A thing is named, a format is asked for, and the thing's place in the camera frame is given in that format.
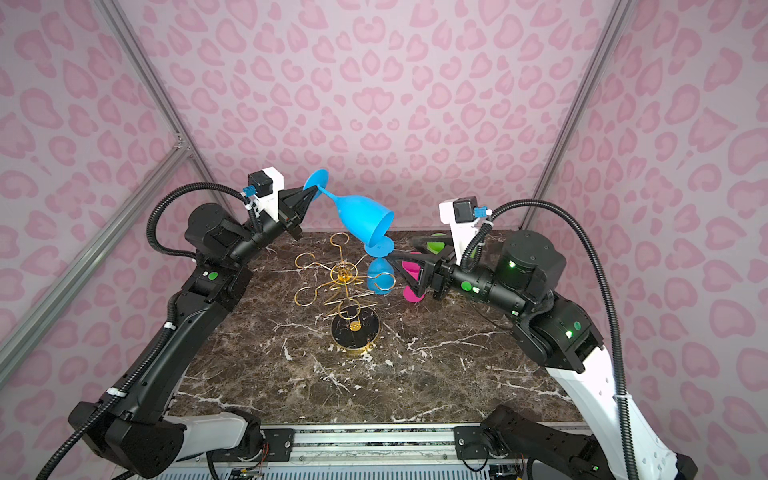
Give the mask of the green wine glass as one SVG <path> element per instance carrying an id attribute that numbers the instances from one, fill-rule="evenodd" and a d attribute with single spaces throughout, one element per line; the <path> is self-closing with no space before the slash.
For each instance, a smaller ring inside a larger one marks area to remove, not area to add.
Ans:
<path id="1" fill-rule="evenodd" d="M 451 237 L 449 235 L 438 232 L 428 237 L 428 240 L 425 243 L 425 248 L 428 253 L 439 255 L 450 243 Z"/>

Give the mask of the blue wine glass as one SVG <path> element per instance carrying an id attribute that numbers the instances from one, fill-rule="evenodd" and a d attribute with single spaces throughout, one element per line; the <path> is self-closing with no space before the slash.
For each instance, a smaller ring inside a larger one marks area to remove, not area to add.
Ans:
<path id="1" fill-rule="evenodd" d="M 372 258 L 367 270 L 367 287 L 376 295 L 386 295 L 395 286 L 394 269 L 386 257 L 394 250 L 394 242 L 384 236 L 378 243 L 365 247 Z"/>
<path id="2" fill-rule="evenodd" d="M 372 247 L 386 236 L 394 220 L 394 212 L 377 201 L 360 195 L 336 195 L 327 189 L 329 172 L 319 169 L 304 184 L 304 189 L 316 187 L 319 195 L 328 197 L 335 205 L 342 225 L 364 245 Z"/>

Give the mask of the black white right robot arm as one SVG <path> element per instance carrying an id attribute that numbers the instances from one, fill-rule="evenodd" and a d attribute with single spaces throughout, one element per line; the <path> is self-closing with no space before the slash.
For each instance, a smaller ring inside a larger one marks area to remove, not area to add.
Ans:
<path id="1" fill-rule="evenodd" d="M 456 292 L 504 314 L 519 348 L 560 384 L 591 431 L 559 431 L 501 405 L 481 424 L 488 449 L 521 454 L 571 479 L 628 478 L 611 354 L 586 311 L 555 290 L 565 257 L 545 236 L 520 230 L 504 241 L 494 268 L 465 272 L 451 244 L 433 254 L 429 241 L 422 237 L 414 252 L 386 259 L 418 294 Z"/>

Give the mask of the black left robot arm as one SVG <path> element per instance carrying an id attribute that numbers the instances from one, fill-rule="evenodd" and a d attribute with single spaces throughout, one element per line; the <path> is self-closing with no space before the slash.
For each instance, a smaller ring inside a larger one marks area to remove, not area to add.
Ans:
<path id="1" fill-rule="evenodd" d="M 78 441 L 143 478 L 198 455 L 265 456 L 261 422 L 253 414 L 236 407 L 191 417 L 167 411 L 190 363 L 243 297 L 253 276 L 250 261 L 284 232 L 301 237 L 301 223 L 318 192 L 316 187 L 274 192 L 276 216 L 251 215 L 245 223 L 217 203 L 192 211 L 185 238 L 195 249 L 185 255 L 195 260 L 195 270 L 170 296 L 163 324 L 129 369 L 98 401 L 81 401 L 73 409 L 68 422 L 74 431 L 39 478 L 49 478 Z"/>

